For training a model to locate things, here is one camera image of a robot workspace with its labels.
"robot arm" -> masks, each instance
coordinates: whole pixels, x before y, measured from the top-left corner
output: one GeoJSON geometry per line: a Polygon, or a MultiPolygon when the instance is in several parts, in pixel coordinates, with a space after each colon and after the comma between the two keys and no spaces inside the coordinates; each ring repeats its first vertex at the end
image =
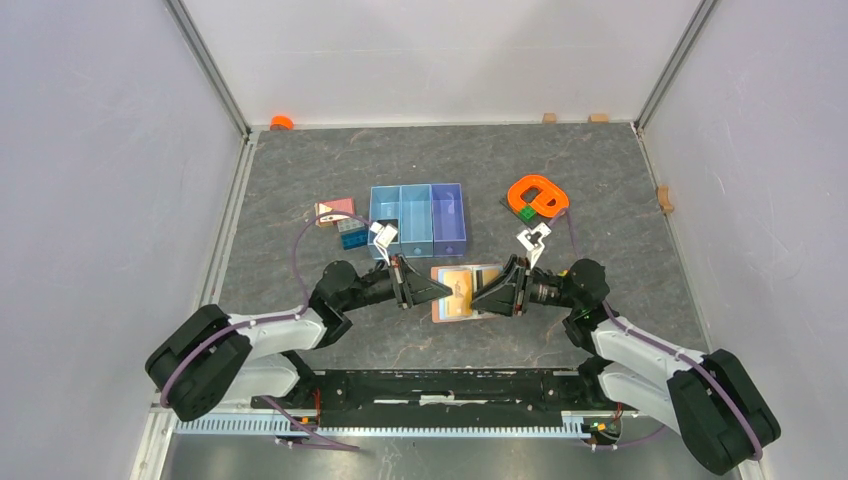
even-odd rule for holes
{"type": "Polygon", "coordinates": [[[216,341],[188,364],[173,384],[168,404],[182,421],[189,422],[221,402],[287,395],[302,376],[297,365],[301,361],[293,352],[323,348],[338,341],[352,325],[344,312],[392,299],[406,309],[450,293],[449,287],[418,273],[402,255],[392,257],[388,266],[379,262],[363,276],[350,263],[336,261],[324,269],[309,299],[309,308],[296,321],[261,320],[296,313],[297,309],[228,315],[217,305],[206,305],[148,358],[145,370],[163,389],[178,365],[198,345],[227,326],[251,321],[250,327],[216,341]]]}
{"type": "MultiPolygon", "coordinates": [[[[557,275],[512,255],[501,274],[475,293],[471,306],[505,316],[521,315],[530,304],[570,309],[562,322],[566,334],[593,355],[578,368],[590,402],[621,402],[657,419],[680,434],[713,473],[725,473],[750,458],[753,447],[727,405],[680,356],[695,359],[710,372],[762,446],[780,436],[777,420],[735,356],[724,350],[704,354],[683,349],[641,331],[608,310],[604,300],[609,291],[604,267],[593,260],[578,260],[557,275]]],[[[415,271],[402,255],[362,276],[348,262],[336,261],[325,268],[309,308],[297,321],[263,322],[295,311],[227,315],[217,305],[207,305],[151,355],[146,370],[162,389],[198,345],[224,328],[248,322],[250,327],[221,336],[173,383],[167,400],[178,417],[192,421],[220,402],[302,394],[310,390],[300,387],[311,381],[312,372],[294,351],[338,341],[351,327],[344,312],[391,300],[412,308],[450,293],[449,287],[415,271]]]]}
{"type": "Polygon", "coordinates": [[[507,316],[521,315],[531,303],[570,308],[562,322],[566,334],[593,355],[578,368],[590,397],[630,405],[662,422],[713,473],[729,471],[754,448],[725,401],[681,358],[698,362],[727,392],[761,446],[780,436],[777,419],[733,354],[704,354],[639,329],[605,304],[609,291],[604,268],[593,260],[578,260],[554,275],[513,255],[471,305],[507,316]]]}

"white wall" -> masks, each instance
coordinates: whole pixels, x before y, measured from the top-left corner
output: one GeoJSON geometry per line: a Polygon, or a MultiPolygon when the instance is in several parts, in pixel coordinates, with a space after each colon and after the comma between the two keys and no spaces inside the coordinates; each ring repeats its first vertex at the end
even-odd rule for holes
{"type": "Polygon", "coordinates": [[[783,437],[769,478],[845,478],[848,3],[721,2],[648,125],[716,347],[783,437]]]}
{"type": "Polygon", "coordinates": [[[0,15],[0,478],[127,478],[239,138],[156,0],[0,15]]]}
{"type": "Polygon", "coordinates": [[[184,0],[247,120],[632,120],[698,0],[184,0]]]}

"blue plastic bin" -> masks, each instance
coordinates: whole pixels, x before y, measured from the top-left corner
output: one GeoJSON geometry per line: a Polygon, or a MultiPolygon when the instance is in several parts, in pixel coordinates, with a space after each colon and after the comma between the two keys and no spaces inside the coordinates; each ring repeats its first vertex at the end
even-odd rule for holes
{"type": "Polygon", "coordinates": [[[467,239],[462,208],[462,188],[458,183],[432,185],[433,256],[465,255],[467,239]]]}
{"type": "Polygon", "coordinates": [[[400,187],[400,251],[409,258],[433,256],[430,184],[400,187]]]}
{"type": "MultiPolygon", "coordinates": [[[[395,225],[400,226],[400,187],[371,187],[369,219],[372,221],[394,220],[395,225]]],[[[375,236],[374,232],[368,231],[368,251],[371,252],[372,258],[379,260],[383,257],[374,246],[375,236]]],[[[389,245],[388,250],[389,255],[401,253],[400,234],[395,237],[395,241],[389,245]]]]}

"green block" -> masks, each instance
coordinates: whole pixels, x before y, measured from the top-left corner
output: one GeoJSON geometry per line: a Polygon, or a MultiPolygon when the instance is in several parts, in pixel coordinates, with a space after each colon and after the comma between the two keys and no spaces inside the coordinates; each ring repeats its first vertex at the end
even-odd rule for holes
{"type": "Polygon", "coordinates": [[[536,216],[536,210],[533,210],[533,207],[527,205],[518,212],[518,216],[526,222],[536,216]]]}

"wooden block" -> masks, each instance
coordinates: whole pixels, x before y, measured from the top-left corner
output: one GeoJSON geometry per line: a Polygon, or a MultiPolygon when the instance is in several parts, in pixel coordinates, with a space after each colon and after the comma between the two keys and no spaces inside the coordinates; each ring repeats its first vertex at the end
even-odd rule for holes
{"type": "Polygon", "coordinates": [[[668,185],[657,187],[657,201],[660,202],[660,211],[664,215],[668,215],[674,211],[674,205],[668,200],[668,185]]]}
{"type": "Polygon", "coordinates": [[[606,113],[593,113],[589,115],[589,123],[609,123],[609,115],[606,113]]]}
{"type": "MultiPolygon", "coordinates": [[[[342,212],[347,213],[356,213],[353,211],[353,198],[338,198],[336,200],[330,200],[328,202],[320,202],[315,204],[315,215],[320,215],[322,213],[328,212],[330,210],[340,210],[342,212]]],[[[329,227],[335,225],[339,220],[347,218],[342,215],[338,216],[327,216],[321,220],[315,222],[319,227],[329,227]]]]}

